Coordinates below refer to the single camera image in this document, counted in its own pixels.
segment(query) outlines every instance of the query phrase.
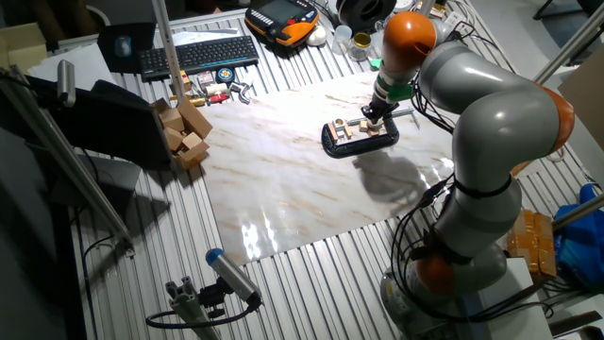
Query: metal pole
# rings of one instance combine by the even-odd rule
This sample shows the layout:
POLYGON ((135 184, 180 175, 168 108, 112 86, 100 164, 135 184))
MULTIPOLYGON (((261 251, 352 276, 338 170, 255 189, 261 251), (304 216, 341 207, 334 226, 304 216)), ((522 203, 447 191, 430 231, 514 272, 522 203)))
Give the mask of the metal pole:
POLYGON ((436 0, 424 0, 422 2, 422 7, 419 8, 419 13, 424 15, 425 17, 430 17, 430 11, 434 7, 436 0))
POLYGON ((604 22, 604 4, 587 20, 577 33, 562 48, 558 56, 550 61, 533 79, 538 84, 544 84, 562 66, 578 48, 582 47, 604 22))
MULTIPOLYGON (((16 66, 11 68, 10 75, 23 83, 27 83, 27 80, 16 66)), ((48 148, 48 151, 69 179, 86 197, 90 206, 109 223, 109 227, 117 237, 124 238, 131 243, 132 238, 126 225, 96 185, 84 164, 77 158, 74 150, 67 142, 67 138, 60 131, 50 113, 47 110, 40 109, 32 92, 22 85, 8 80, 0 80, 0 90, 5 93, 10 103, 25 119, 25 122, 40 138, 44 146, 48 148)))
POLYGON ((161 41, 163 42, 163 50, 166 52, 168 66, 170 67, 170 74, 172 74, 172 85, 174 85, 176 99, 178 99, 178 103, 181 103, 185 98, 185 86, 182 82, 182 76, 180 76, 178 56, 176 55, 176 48, 174 47, 174 42, 172 41, 172 31, 170 30, 170 21, 168 20, 166 3, 163 0, 151 0, 151 2, 153 3, 155 17, 158 20, 159 34, 161 35, 161 41))
POLYGON ((585 202, 573 209, 572 211, 568 212, 566 215, 554 220, 551 223, 551 226, 554 231, 562 229, 602 207, 604 207, 604 194, 600 194, 592 198, 588 202, 585 202))

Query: marble surface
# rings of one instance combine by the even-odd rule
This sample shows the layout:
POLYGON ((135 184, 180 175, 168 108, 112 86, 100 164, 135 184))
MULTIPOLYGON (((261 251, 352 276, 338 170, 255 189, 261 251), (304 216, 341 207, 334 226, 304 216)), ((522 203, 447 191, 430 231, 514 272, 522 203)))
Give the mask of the marble surface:
MULTIPOLYGON (((361 116, 377 73, 343 77, 202 112, 214 126, 201 163, 225 252, 245 264, 407 212, 452 172, 451 136, 417 116, 395 118, 399 142, 341 160, 323 124, 361 116)), ((402 103, 401 107, 410 107, 402 103)), ((352 127, 354 138, 361 138, 352 127)))

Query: black keyboard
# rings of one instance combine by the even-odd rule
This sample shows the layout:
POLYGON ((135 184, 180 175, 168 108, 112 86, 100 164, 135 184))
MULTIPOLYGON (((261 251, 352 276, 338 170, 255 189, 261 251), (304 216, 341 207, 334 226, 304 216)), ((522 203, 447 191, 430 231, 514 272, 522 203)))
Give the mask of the black keyboard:
MULTIPOLYGON (((176 55, 180 69, 188 75, 258 63, 258 52, 249 36, 177 46, 176 55)), ((141 51, 139 57, 143 81, 170 76, 168 59, 163 48, 141 51)))

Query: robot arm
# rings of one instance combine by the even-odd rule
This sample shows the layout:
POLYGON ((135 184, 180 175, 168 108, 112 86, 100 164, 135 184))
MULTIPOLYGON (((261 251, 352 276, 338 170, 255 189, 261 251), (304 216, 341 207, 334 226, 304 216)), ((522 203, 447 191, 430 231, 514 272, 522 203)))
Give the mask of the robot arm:
MULTIPOLYGON (((362 110, 372 123, 385 122, 396 102, 393 89, 407 85, 421 67, 422 94, 460 115, 452 145, 455 187, 407 273, 413 293, 432 306, 476 293, 505 274, 495 241, 512 228, 522 202, 510 172, 556 151, 574 126, 573 108, 559 95, 460 42, 446 42, 445 35, 440 22, 414 12, 396 14, 384 31, 372 101, 362 110)), ((382 286, 390 287, 382 289, 382 300, 397 324, 401 315, 417 311, 408 298, 396 301, 392 276, 382 286)))

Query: tape roll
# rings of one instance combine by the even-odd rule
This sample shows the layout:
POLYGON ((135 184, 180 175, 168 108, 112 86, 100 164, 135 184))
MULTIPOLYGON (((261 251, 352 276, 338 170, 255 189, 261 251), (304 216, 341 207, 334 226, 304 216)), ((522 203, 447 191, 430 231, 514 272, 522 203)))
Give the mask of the tape roll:
POLYGON ((338 0, 336 8, 343 25, 352 32, 367 31, 376 21, 384 20, 393 12, 396 0, 338 0))

